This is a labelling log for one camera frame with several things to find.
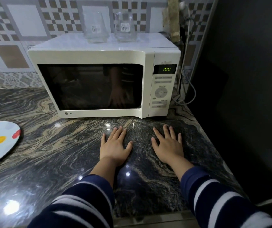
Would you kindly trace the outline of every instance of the marble countertop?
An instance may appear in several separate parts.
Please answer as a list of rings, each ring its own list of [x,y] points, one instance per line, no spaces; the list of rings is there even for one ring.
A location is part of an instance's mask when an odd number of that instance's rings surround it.
[[[161,130],[165,123],[182,133],[186,158],[244,195],[186,106],[172,105],[162,118],[62,119],[43,88],[0,89],[0,121],[15,122],[22,129],[16,146],[0,160],[0,227],[27,225],[86,176],[99,160],[102,133],[109,134],[115,126],[127,128],[125,145],[134,141],[127,163],[115,178],[115,217],[188,210],[174,172],[151,147],[153,127]]]

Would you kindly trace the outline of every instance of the countertop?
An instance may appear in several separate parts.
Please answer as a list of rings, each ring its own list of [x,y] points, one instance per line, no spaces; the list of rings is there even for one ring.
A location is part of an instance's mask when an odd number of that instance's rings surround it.
[[[116,218],[188,210],[174,172],[151,147],[153,127],[161,130],[165,123],[182,133],[188,160],[245,195],[186,106],[172,104],[162,118],[62,119],[43,88],[0,89],[0,121],[15,122],[22,130],[15,147],[0,160],[0,227],[27,225],[86,176],[99,160],[102,133],[110,134],[115,126],[127,128],[125,145],[134,141],[128,161],[115,177]]]

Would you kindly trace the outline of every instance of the white label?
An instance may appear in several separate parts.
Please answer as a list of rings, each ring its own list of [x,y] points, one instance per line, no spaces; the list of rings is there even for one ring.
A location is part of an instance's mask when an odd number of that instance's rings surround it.
[[[121,32],[130,32],[130,23],[120,23]]]
[[[101,33],[100,25],[92,25],[92,33]]]

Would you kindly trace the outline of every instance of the white microwave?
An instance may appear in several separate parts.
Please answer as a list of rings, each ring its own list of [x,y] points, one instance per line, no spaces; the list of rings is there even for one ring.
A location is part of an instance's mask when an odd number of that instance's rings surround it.
[[[180,50],[158,33],[91,44],[64,34],[28,50],[62,118],[166,116]]]

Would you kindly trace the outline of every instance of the navy blue sleeve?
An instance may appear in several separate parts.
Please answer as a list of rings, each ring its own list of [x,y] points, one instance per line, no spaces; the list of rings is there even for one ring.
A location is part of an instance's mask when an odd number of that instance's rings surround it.
[[[233,189],[192,167],[181,178],[181,192],[201,228],[267,228],[272,218]]]
[[[114,192],[109,182],[88,175],[44,208],[28,228],[113,227]]]

